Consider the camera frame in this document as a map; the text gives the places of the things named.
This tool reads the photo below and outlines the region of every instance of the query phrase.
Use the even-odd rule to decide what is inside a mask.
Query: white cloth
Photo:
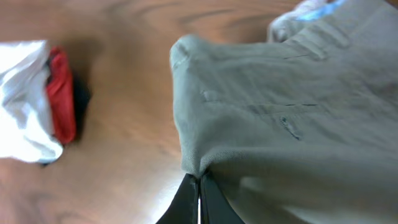
[[[49,163],[62,154],[45,92],[48,56],[44,40],[0,43],[0,157]]]
[[[295,21],[296,18],[304,16],[309,12],[317,10],[328,3],[327,0],[304,0],[298,4],[293,11],[287,12],[268,26],[268,42],[283,42],[293,36],[298,30],[305,27],[304,22]]]
[[[338,7],[340,7],[346,0],[336,0],[332,3],[326,4],[319,9],[316,9],[312,12],[308,12],[302,16],[298,16],[296,18],[297,21],[317,21],[323,16],[327,16],[332,14]]]

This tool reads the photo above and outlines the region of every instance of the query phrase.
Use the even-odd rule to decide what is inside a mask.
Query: gray fabric
[[[398,11],[349,0],[280,44],[171,50],[182,168],[246,223],[398,223]]]

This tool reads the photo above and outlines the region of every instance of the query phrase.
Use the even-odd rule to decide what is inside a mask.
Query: clothing pile
[[[398,223],[398,10],[332,4],[268,43],[171,49],[182,169],[245,223]]]
[[[66,53],[45,40],[0,43],[0,58],[0,157],[57,160],[76,138],[87,88],[73,77]]]

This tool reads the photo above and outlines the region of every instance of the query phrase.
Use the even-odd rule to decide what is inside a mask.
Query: black object
[[[75,108],[76,136],[79,137],[83,131],[84,117],[91,94],[87,86],[78,78],[75,72],[73,74],[73,105]]]
[[[201,179],[186,174],[169,209],[157,224],[197,224],[199,197],[201,224],[244,224],[218,188],[211,172]]]

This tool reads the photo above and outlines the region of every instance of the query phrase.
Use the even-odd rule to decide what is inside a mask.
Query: red fabric
[[[55,137],[62,143],[70,143],[76,136],[75,110],[73,107],[73,78],[66,53],[56,47],[50,53],[50,83],[47,84]]]

